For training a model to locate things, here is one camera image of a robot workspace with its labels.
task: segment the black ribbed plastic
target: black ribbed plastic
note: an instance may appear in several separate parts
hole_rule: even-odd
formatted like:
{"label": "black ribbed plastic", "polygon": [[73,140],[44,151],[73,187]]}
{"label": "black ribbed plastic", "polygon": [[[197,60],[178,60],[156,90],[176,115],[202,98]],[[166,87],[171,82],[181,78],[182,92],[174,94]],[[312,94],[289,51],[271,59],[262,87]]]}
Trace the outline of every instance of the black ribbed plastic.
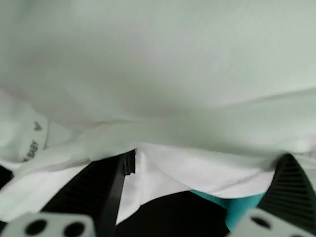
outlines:
{"label": "black ribbed plastic", "polygon": [[125,175],[130,175],[130,174],[135,174],[136,172],[136,160],[135,160],[135,156],[136,156],[136,152],[135,150],[133,151],[134,154],[132,155],[132,153],[129,156],[126,156],[126,159],[124,161],[124,173]]}
{"label": "black ribbed plastic", "polygon": [[114,237],[126,159],[135,159],[135,152],[92,162],[42,211],[89,215],[93,218],[97,237]]}
{"label": "black ribbed plastic", "polygon": [[291,154],[279,159],[272,183],[258,208],[316,235],[316,196]]}

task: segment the white plastic part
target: white plastic part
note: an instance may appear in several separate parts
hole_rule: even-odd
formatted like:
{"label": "white plastic part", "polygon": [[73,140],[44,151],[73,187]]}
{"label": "white plastic part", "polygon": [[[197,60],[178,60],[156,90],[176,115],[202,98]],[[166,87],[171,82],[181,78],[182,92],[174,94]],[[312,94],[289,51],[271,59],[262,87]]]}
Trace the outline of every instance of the white plastic part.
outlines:
{"label": "white plastic part", "polygon": [[252,209],[229,237],[313,237],[314,235],[261,209]]}
{"label": "white plastic part", "polygon": [[93,220],[85,215],[37,213],[25,214],[10,222],[0,236],[95,237],[95,231]]}

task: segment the wrinkled fabric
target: wrinkled fabric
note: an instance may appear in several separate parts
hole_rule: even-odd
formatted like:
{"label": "wrinkled fabric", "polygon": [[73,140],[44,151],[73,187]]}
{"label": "wrinkled fabric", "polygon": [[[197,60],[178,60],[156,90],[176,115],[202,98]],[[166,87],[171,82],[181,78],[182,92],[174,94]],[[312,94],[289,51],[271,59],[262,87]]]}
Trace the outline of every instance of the wrinkled fabric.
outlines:
{"label": "wrinkled fabric", "polygon": [[46,146],[48,119],[32,106],[0,91],[0,165],[12,171]]}
{"label": "wrinkled fabric", "polygon": [[205,193],[215,191],[214,163],[257,170],[249,181],[273,173],[285,152],[315,186],[315,8],[313,0],[1,1],[0,86],[80,134],[25,163],[15,181],[138,148]]}
{"label": "wrinkled fabric", "polygon": [[[14,178],[0,192],[0,220],[11,221],[26,212],[40,211],[89,161],[76,163],[76,157],[84,153],[78,142],[82,137],[80,132],[47,122],[29,104],[4,93],[0,95],[0,127],[3,131],[11,128],[10,134],[14,135],[12,139],[8,139],[10,134],[5,132],[0,136],[0,164],[9,164],[6,168],[14,173]],[[34,126],[35,121],[42,130]],[[21,150],[23,144],[34,138],[44,150],[39,149],[33,159],[21,160],[23,156],[7,152],[8,147],[13,152]],[[305,165],[305,171],[315,184],[312,176],[315,175],[315,158],[310,157],[312,154],[300,154],[296,158],[310,164]],[[142,144],[136,153],[136,173],[125,178],[117,224],[135,213],[141,205],[177,192],[195,189],[217,199],[242,198],[268,188],[274,174],[273,167],[236,166],[221,161],[230,158],[229,154],[217,152]],[[229,226],[236,220],[228,218]]]}

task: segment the teal object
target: teal object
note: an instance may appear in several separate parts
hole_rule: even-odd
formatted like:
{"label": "teal object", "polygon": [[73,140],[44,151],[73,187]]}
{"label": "teal object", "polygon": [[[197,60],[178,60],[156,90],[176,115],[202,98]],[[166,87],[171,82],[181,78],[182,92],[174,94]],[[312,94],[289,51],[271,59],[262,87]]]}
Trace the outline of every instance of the teal object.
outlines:
{"label": "teal object", "polygon": [[255,208],[259,204],[264,195],[258,194],[242,198],[224,199],[195,190],[191,192],[225,208],[227,210],[226,226],[230,231],[234,229],[248,210]]}

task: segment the white plastic piece with holes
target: white plastic piece with holes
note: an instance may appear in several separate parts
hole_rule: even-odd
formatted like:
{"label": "white plastic piece with holes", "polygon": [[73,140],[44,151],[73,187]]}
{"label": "white plastic piece with holes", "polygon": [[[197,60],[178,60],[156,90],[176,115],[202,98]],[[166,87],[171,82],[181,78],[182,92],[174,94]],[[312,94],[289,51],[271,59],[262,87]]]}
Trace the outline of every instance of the white plastic piece with holes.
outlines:
{"label": "white plastic piece with holes", "polygon": [[85,215],[37,213],[25,214],[10,222],[4,228],[1,237],[29,237],[27,227],[34,221],[45,220],[46,225],[36,237],[65,237],[65,229],[72,223],[82,223],[84,229],[81,234],[71,235],[76,237],[95,237],[93,220]]}
{"label": "white plastic piece with holes", "polygon": [[[257,224],[253,218],[263,221]],[[314,237],[314,235],[289,224],[261,209],[248,211],[229,237]]]}

